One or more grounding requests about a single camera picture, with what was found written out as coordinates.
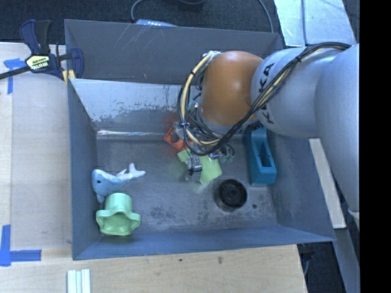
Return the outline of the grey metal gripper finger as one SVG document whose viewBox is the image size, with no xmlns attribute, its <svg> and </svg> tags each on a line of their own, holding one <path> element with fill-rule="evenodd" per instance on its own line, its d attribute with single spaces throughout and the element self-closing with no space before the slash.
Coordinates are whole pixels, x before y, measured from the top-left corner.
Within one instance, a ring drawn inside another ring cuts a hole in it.
<svg viewBox="0 0 391 293">
<path fill-rule="evenodd" d="M 202 171 L 203 165 L 198 156 L 190 156 L 187 160 L 188 173 L 193 175 Z"/>
</svg>

